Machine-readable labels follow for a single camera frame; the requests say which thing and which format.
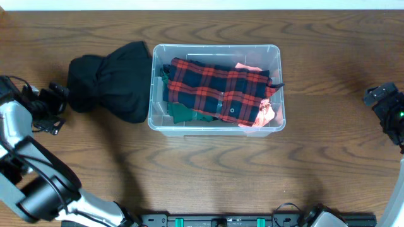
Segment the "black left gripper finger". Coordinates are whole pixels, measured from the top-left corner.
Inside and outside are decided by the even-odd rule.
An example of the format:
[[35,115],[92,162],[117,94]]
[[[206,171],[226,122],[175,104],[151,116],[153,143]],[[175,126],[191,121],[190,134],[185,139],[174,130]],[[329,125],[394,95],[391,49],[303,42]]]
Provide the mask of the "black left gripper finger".
[[33,126],[35,130],[33,132],[47,132],[52,135],[57,135],[66,119],[58,117],[58,116],[51,116],[46,119],[34,120]]
[[67,98],[69,96],[69,90],[58,83],[50,82],[49,88],[63,98]]

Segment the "black shirt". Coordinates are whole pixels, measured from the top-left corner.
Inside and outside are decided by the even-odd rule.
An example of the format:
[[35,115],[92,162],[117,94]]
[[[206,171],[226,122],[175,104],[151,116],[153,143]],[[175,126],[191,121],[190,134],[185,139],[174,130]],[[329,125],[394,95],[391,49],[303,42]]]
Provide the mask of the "black shirt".
[[148,115],[152,57],[142,41],[107,56],[83,55],[69,64],[68,103],[79,113],[106,108],[125,122],[142,123]]

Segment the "dark green garment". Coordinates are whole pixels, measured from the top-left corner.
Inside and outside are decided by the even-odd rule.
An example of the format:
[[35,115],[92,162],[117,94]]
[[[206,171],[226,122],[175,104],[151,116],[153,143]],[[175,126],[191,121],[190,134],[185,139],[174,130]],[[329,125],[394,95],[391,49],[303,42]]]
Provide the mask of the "dark green garment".
[[167,111],[168,114],[173,117],[174,123],[178,124],[181,122],[189,122],[194,120],[200,120],[204,122],[212,122],[217,118],[212,117],[210,115],[205,115],[203,113],[199,113],[195,110],[187,108],[183,104],[180,103],[172,103],[168,99],[169,90],[168,90],[168,82],[169,82],[169,72],[164,69],[160,70],[160,77],[163,82],[163,101],[167,102]]

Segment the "pink t-shirt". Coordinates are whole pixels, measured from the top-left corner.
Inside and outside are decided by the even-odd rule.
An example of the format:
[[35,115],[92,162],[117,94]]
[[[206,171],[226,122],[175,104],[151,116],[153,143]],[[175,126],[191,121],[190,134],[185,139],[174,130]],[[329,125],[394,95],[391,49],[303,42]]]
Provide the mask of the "pink t-shirt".
[[[262,71],[262,69],[259,67],[247,66],[247,65],[241,64],[240,62],[238,62],[235,65],[235,67],[237,69],[248,69],[249,71]],[[275,118],[275,112],[272,109],[270,100],[268,98],[263,99],[260,103],[259,112],[257,114],[257,117],[254,121],[254,124],[251,127],[264,127],[266,124],[268,124],[274,118]]]

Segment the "red navy plaid shirt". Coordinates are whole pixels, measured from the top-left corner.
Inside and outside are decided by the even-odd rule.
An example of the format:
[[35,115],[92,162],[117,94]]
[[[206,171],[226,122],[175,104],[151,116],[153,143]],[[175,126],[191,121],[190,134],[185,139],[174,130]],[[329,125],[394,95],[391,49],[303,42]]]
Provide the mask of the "red navy plaid shirt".
[[240,127],[251,127],[261,101],[270,100],[284,86],[274,84],[268,70],[249,71],[177,57],[162,69],[169,72],[170,102]]

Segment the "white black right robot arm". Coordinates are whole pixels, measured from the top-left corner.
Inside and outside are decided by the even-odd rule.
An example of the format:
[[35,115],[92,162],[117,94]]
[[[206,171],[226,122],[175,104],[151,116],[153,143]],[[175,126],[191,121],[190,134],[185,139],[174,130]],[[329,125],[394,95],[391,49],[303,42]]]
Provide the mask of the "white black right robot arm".
[[[383,132],[393,144],[400,147],[400,153],[403,153],[403,93],[390,82],[368,89],[363,101],[367,106],[372,107]],[[370,216],[344,218],[342,214],[319,204],[301,217],[298,225],[310,227],[403,226],[403,161],[400,161],[398,180],[380,221]]]

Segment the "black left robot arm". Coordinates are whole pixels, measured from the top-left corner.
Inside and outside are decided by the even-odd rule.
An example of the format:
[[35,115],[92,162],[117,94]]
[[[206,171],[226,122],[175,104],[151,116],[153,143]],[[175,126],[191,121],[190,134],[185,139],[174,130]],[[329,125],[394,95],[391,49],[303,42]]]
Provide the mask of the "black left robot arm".
[[1,76],[1,201],[29,223],[58,220],[62,226],[141,226],[116,202],[85,191],[76,174],[35,140],[57,135],[65,123],[69,91],[50,83],[38,90],[25,80]]

